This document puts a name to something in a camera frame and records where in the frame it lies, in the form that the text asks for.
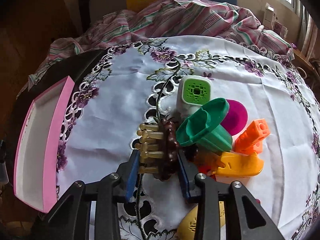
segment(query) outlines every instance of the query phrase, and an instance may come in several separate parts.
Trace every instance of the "yellow toy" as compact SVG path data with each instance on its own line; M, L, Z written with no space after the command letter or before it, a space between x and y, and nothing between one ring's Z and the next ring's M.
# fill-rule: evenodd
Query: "yellow toy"
M219 201L220 210L220 227L223 227L226 223L226 217L224 214L224 203ZM180 222L177 229L177 236L181 240L193 240L195 238L196 223L197 223L198 206L191 210Z
M263 160L258 158L256 152L249 156L223 152L220 158L213 162L212 174L226 177L256 176L263 168Z

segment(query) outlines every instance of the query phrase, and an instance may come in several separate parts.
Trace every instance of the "teal plastic cup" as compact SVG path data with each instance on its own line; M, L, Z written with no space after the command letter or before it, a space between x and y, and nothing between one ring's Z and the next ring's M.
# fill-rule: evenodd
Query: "teal plastic cup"
M229 152L232 137L220 123L229 111L224 98L216 98L204 104L180 125L176 132L182 147L197 143L212 152Z

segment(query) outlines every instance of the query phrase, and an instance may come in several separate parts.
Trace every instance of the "wooden floor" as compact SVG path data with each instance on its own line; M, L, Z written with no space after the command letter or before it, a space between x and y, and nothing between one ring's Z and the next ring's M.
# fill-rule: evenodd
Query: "wooden floor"
M52 41L77 34L63 0L9 0L1 10L0 138L3 138L17 93L45 59ZM33 222L38 213L16 199L11 186L7 186L2 200L0 219L4 225L15 227L10 223Z

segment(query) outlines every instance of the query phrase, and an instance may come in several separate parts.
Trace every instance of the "pink box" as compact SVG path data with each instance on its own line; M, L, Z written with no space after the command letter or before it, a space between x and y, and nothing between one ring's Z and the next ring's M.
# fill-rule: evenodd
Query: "pink box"
M58 144L74 85L68 76L34 99L18 141L14 194L27 205L44 213L48 213L57 202Z

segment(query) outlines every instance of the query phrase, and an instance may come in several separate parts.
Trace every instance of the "crumpled blanket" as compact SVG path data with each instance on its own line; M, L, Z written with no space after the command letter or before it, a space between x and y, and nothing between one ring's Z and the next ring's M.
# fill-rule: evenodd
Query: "crumpled blanket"
M294 59L291 45L273 31L265 30L246 8L208 0L157 0L139 13L121 10L105 15L78 38L54 41L46 59L29 76L20 93L26 87L30 90L51 65L67 57L147 38L181 35L218 37L256 45L282 55L287 61Z

